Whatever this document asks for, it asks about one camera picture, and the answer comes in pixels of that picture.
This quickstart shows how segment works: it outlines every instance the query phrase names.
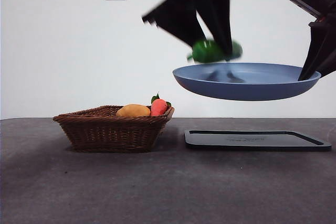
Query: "wicker basket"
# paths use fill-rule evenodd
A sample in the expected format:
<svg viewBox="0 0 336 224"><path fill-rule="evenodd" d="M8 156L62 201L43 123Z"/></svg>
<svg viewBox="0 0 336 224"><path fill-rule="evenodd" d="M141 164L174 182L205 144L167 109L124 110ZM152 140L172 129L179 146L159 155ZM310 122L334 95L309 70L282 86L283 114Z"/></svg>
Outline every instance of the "wicker basket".
<svg viewBox="0 0 336 224"><path fill-rule="evenodd" d="M61 114L58 122L79 152L150 152L159 133L172 118L174 108L163 115L124 118L115 116L122 106Z"/></svg>

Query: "dark countertop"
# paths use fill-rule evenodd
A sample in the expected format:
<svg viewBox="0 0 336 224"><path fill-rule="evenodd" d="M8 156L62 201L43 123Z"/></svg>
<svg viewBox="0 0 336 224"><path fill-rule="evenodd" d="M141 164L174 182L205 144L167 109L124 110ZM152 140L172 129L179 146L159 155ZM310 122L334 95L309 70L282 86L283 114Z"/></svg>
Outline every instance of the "dark countertop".
<svg viewBox="0 0 336 224"><path fill-rule="evenodd" d="M336 145L336 119L173 118L152 153L75 153L51 119L1 121L1 223L336 223L336 153L191 150L184 130L288 130Z"/></svg>

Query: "blue plate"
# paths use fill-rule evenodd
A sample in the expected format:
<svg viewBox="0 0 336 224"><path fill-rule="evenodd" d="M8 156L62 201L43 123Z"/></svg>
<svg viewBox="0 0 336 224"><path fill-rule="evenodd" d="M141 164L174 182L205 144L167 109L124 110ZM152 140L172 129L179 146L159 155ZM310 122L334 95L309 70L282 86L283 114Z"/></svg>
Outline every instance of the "blue plate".
<svg viewBox="0 0 336 224"><path fill-rule="evenodd" d="M186 90L206 97L238 101L268 101L295 97L311 89L321 78L315 72L298 81L300 67L270 63L211 63L173 71Z"/></svg>

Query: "mango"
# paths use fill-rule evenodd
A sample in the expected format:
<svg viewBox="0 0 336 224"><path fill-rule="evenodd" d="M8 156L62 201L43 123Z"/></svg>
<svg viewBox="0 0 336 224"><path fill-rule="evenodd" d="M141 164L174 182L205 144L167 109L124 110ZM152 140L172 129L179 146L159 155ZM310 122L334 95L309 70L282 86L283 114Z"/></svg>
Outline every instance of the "mango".
<svg viewBox="0 0 336 224"><path fill-rule="evenodd" d="M149 116L150 114L151 110L144 105L128 104L118 110L116 116L132 118L137 116Z"/></svg>

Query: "green pepper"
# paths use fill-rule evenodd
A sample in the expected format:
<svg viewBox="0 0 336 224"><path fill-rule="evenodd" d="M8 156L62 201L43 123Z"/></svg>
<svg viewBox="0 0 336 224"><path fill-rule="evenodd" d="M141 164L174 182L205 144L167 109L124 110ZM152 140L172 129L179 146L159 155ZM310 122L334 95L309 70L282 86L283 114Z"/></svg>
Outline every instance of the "green pepper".
<svg viewBox="0 0 336 224"><path fill-rule="evenodd" d="M222 49L214 40L200 40L193 46L193 52L187 57L187 60L194 59L200 63L211 63L221 60L232 60L239 58L243 49L239 43L232 41L232 55L223 53Z"/></svg>

